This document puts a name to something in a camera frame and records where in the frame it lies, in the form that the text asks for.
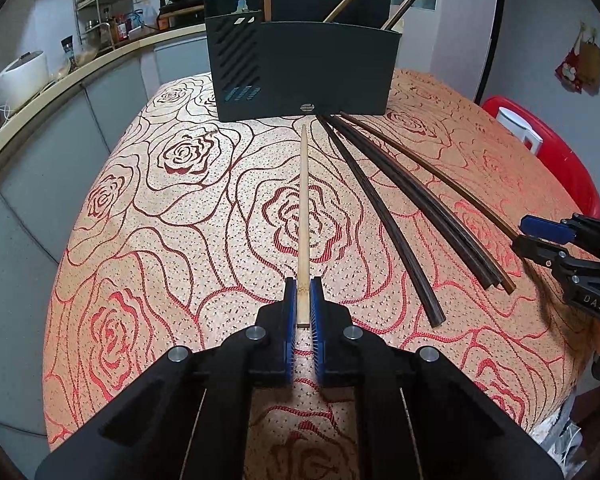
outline rice cooker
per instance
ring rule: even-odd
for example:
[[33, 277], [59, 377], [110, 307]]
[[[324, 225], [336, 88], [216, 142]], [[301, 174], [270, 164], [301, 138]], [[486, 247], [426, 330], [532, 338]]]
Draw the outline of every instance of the rice cooker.
[[48, 83], [45, 53], [41, 50], [27, 52], [0, 72], [0, 107], [6, 106], [13, 114]]

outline metal screw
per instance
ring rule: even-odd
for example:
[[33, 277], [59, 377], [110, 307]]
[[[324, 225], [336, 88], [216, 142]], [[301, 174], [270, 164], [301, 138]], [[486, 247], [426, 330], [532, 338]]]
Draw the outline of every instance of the metal screw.
[[244, 333], [247, 338], [252, 341], [259, 341], [267, 335], [267, 331], [264, 330], [263, 327], [257, 325], [250, 326]]
[[420, 357], [427, 363], [433, 363], [440, 358], [440, 352], [433, 348], [433, 346], [425, 346], [420, 349]]
[[362, 329], [359, 326], [351, 325], [347, 326], [343, 331], [342, 335], [347, 339], [351, 339], [355, 341], [356, 339], [360, 339], [362, 337]]
[[189, 350], [187, 350], [186, 346], [174, 346], [171, 350], [169, 350], [167, 357], [169, 358], [169, 361], [179, 363], [180, 361], [184, 361], [188, 355]]

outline rose pattern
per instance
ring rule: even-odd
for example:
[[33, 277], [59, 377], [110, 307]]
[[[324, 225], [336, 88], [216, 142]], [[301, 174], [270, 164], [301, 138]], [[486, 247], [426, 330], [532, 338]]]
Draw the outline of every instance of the rose pattern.
[[[430, 75], [396, 71], [387, 115], [364, 120], [512, 225], [527, 212], [556, 219], [576, 210], [519, 142]], [[438, 346], [525, 429], [567, 396], [589, 356], [589, 321], [562, 305], [549, 272], [538, 269], [533, 282], [533, 269], [480, 213], [379, 143], [449, 206], [518, 287], [512, 296], [482, 290], [422, 213], [351, 148], [445, 306], [448, 321], [432, 330], [378, 216], [317, 121], [221, 123], [203, 74], [158, 90], [78, 215], [45, 328], [52, 447], [170, 346], [216, 346], [280, 299], [298, 264], [302, 124], [310, 141], [311, 273], [322, 276], [325, 295], [393, 346]], [[295, 354], [293, 387], [254, 395], [245, 478], [357, 478], [352, 393], [319, 391], [308, 331], [297, 332]]]

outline red bag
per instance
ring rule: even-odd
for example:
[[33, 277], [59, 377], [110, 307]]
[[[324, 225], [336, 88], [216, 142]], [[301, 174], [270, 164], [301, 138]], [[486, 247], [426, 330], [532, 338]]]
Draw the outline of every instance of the red bag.
[[578, 94], [582, 94], [582, 80], [578, 76], [578, 67], [580, 65], [580, 43], [585, 30], [587, 30], [587, 25], [580, 22], [580, 33], [578, 34], [576, 43], [560, 66], [555, 69], [555, 75], [562, 83], [562, 86]]

